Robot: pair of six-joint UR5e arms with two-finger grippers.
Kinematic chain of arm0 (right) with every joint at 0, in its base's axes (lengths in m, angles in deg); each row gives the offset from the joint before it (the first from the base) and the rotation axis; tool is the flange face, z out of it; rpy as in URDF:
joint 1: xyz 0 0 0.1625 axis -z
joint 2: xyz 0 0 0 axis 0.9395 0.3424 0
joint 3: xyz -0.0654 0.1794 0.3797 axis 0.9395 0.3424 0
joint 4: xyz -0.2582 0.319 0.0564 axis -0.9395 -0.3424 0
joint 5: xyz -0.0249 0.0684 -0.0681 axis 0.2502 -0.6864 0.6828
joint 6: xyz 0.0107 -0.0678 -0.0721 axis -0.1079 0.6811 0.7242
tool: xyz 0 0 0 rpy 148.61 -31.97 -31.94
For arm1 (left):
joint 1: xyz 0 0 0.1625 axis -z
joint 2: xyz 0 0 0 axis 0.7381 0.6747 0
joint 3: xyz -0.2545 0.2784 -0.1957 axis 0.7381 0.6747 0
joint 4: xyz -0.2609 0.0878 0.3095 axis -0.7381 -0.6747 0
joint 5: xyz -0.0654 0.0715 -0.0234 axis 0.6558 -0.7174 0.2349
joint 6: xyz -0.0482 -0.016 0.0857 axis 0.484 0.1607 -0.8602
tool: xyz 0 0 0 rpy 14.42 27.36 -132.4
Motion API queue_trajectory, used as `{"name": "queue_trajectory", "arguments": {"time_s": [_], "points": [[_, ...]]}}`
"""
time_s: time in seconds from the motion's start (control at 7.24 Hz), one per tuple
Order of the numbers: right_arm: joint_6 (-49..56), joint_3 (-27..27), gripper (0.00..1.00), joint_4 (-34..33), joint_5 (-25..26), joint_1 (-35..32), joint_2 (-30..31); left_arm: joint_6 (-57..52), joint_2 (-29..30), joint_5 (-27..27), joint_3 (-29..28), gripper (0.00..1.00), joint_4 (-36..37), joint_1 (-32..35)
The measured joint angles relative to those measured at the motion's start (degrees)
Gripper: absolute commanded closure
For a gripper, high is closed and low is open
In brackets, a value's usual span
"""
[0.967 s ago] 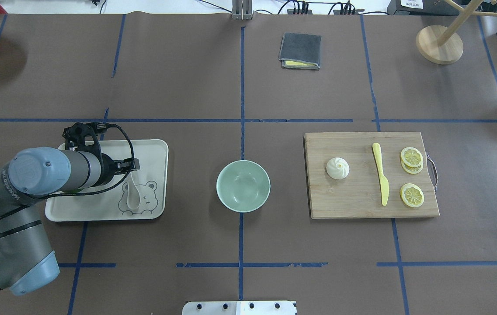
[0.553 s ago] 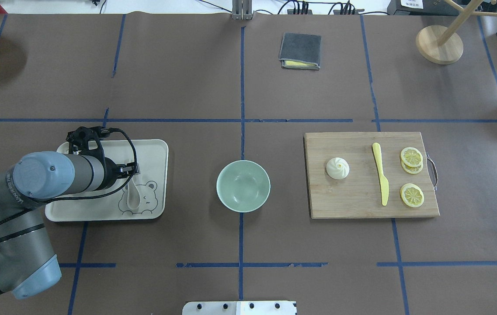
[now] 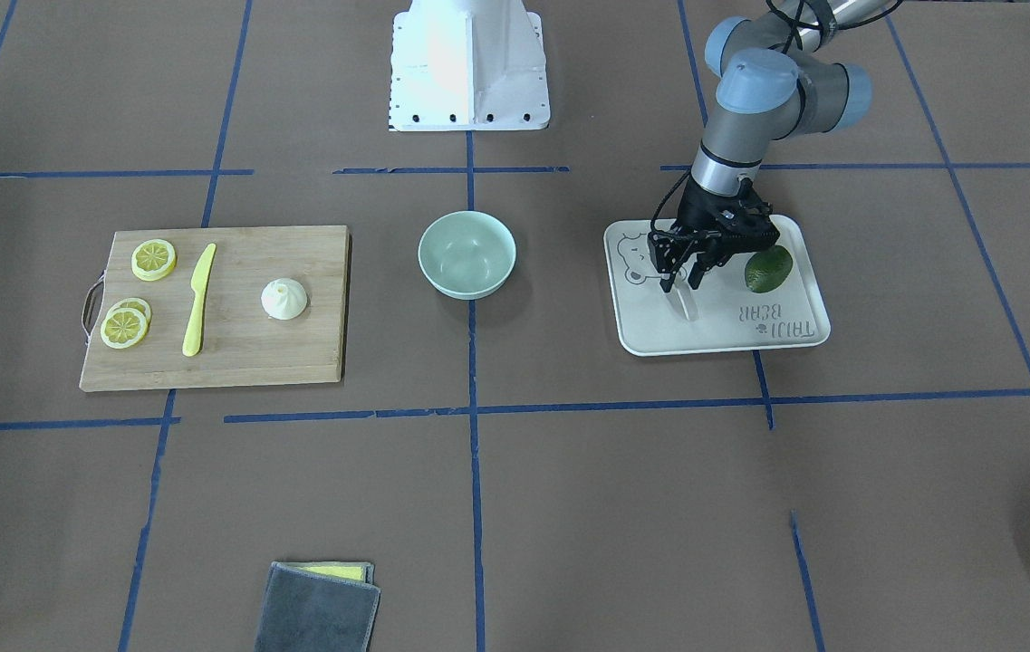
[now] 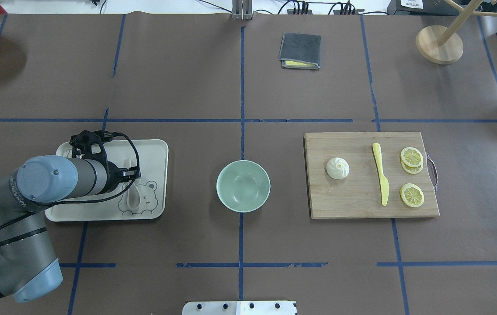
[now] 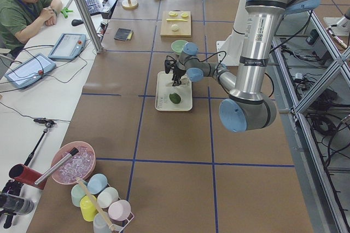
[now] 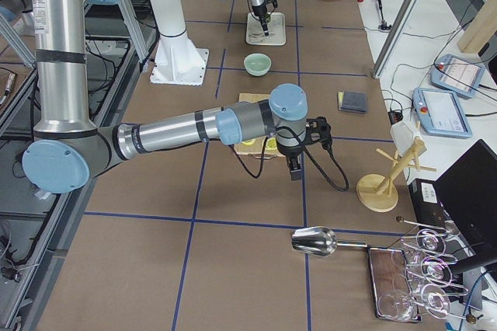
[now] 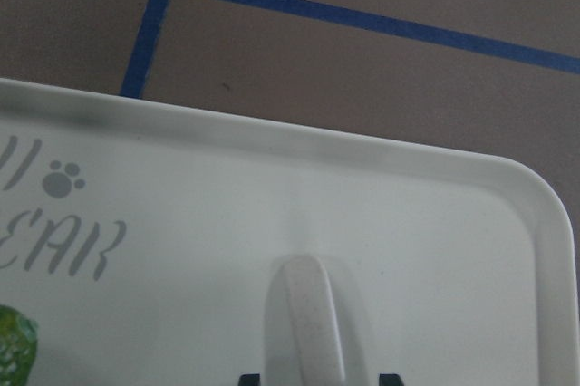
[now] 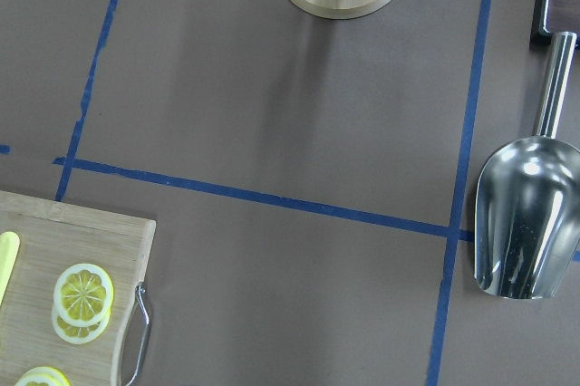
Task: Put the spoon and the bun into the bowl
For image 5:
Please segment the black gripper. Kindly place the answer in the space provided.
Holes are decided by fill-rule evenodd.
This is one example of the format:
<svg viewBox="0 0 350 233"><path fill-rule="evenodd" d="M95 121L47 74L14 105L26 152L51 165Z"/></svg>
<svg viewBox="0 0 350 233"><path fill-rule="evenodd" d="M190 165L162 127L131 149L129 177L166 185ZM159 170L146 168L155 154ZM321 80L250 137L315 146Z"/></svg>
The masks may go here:
<svg viewBox="0 0 350 233"><path fill-rule="evenodd" d="M177 64L175 64L173 66L173 77L172 77L172 80L173 80L173 83L172 83L172 86L176 86L176 85L181 85L181 77L184 76L186 73L186 70L182 70L180 69Z"/></svg>

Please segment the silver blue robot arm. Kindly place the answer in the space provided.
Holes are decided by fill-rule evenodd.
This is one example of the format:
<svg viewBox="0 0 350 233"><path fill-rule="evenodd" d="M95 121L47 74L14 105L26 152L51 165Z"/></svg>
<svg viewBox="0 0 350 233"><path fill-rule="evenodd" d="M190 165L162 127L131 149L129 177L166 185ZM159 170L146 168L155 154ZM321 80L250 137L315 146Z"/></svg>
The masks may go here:
<svg viewBox="0 0 350 233"><path fill-rule="evenodd" d="M276 118L272 100L261 92L272 39L285 14L313 10L321 0L245 0L247 18L237 75L221 62L202 62L197 45L189 42L176 60L165 60L165 72L173 73L174 85L187 75L192 82L214 78L228 93L219 106L222 124L231 132L263 129Z"/></svg>

